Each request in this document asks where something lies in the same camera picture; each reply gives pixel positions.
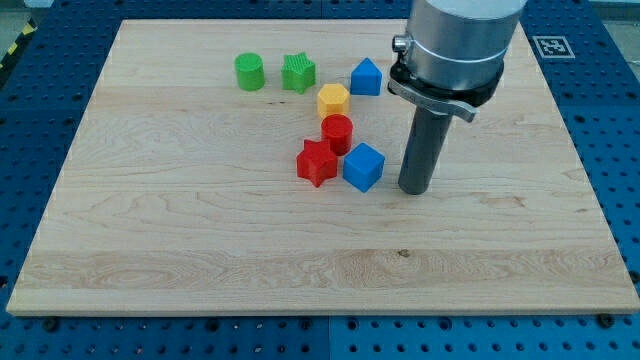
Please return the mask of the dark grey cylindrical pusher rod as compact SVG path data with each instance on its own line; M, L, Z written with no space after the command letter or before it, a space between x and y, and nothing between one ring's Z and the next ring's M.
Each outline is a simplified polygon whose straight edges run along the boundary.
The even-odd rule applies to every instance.
M405 193L427 191L451 120L451 115L416 108L398 179Z

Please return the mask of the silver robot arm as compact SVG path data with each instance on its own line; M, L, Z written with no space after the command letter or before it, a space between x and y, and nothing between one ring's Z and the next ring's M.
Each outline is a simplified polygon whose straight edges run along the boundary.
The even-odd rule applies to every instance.
M472 122L494 94L525 0L415 0L392 40L388 90L414 104L398 185L429 186L450 123Z

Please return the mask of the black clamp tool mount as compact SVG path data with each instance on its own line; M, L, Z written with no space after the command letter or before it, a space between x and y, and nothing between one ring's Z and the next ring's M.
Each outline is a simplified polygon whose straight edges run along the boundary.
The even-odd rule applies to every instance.
M484 85L468 90L440 88L416 78L408 67L396 61L389 71L388 90L417 108L433 113L456 116L471 123L480 106L494 95L504 72L501 64L496 75Z

